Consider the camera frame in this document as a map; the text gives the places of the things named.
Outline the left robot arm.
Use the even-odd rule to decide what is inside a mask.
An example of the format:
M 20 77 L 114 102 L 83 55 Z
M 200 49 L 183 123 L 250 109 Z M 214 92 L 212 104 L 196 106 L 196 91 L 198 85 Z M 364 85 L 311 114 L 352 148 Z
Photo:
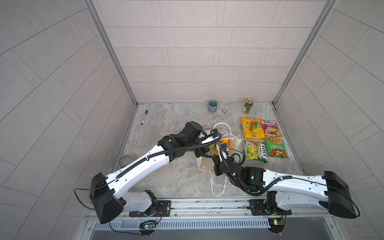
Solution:
M 222 134 L 217 130 L 207 134 L 200 124 L 191 121 L 186 123 L 178 134 L 163 137 L 150 151 L 128 166 L 107 176 L 102 173 L 93 176 L 90 200 L 99 222 L 109 223 L 123 211 L 149 215 L 154 213 L 158 207 L 158 200 L 151 191 L 145 190 L 141 193 L 128 191 L 144 177 L 182 157 L 186 152 L 195 152 L 197 157 L 201 157 L 210 151 L 210 146 L 221 139 Z

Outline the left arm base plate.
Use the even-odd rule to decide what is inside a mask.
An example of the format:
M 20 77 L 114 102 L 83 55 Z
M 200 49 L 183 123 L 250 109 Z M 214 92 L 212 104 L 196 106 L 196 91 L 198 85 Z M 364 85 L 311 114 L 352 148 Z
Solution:
M 130 212 L 129 217 L 169 217 L 171 201 L 158 201 L 144 212 Z

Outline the pink candy snack bag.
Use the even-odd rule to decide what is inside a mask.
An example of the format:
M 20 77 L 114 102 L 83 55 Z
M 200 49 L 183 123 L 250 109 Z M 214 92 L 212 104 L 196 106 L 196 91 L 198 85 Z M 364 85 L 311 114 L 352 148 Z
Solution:
M 284 136 L 278 127 L 277 121 L 259 119 L 259 122 L 264 131 L 265 138 L 281 138 Z

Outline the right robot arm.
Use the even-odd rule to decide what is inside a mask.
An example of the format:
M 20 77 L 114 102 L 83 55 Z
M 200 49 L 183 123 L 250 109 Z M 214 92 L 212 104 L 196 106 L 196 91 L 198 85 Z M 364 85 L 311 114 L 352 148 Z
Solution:
M 291 209 L 327 210 L 329 214 L 356 219 L 361 213 L 352 200 L 348 184 L 336 173 L 325 171 L 321 176 L 296 176 L 258 167 L 243 167 L 234 157 L 213 157 L 217 176 L 226 175 L 244 193 L 259 197 L 266 194 L 264 210 L 269 214 L 286 215 Z

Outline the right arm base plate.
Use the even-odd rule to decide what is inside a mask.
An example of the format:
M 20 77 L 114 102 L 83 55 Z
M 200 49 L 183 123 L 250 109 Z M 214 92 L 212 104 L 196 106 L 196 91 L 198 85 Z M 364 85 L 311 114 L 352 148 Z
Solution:
M 267 200 L 249 200 L 247 209 L 251 210 L 252 216 L 289 216 L 291 210 L 282 210 L 277 203 L 268 203 Z

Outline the yellow candy snack bag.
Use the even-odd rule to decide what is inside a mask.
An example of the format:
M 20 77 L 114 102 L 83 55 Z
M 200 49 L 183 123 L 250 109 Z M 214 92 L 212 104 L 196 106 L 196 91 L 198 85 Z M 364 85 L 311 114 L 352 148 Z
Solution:
M 264 140 L 266 137 L 260 120 L 257 118 L 241 118 L 241 129 L 244 138 L 248 140 Z

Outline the green snack bag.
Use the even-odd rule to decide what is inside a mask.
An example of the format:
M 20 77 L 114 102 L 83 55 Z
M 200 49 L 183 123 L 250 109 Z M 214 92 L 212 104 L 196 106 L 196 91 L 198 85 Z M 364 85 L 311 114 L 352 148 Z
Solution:
M 266 138 L 265 145 L 269 157 L 282 159 L 289 157 L 283 140 L 279 138 Z
M 248 160 L 257 160 L 264 163 L 268 162 L 267 148 L 262 142 L 252 142 L 243 140 L 243 154 Z

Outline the white printed paper bag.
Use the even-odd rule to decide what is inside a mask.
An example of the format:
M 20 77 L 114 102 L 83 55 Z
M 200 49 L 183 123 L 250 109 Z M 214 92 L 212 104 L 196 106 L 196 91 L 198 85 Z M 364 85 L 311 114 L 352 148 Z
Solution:
M 214 176 L 222 175 L 222 160 L 232 161 L 242 165 L 245 161 L 244 155 L 238 150 L 240 139 L 233 135 L 230 125 L 227 123 L 217 123 L 211 131 L 205 131 L 206 134 L 220 133 L 222 138 L 217 143 L 207 147 L 208 152 L 197 158 L 198 169 L 211 175 L 211 192 L 214 197 L 221 197 L 226 189 L 228 178 L 225 178 L 224 186 L 220 194 L 214 192 Z

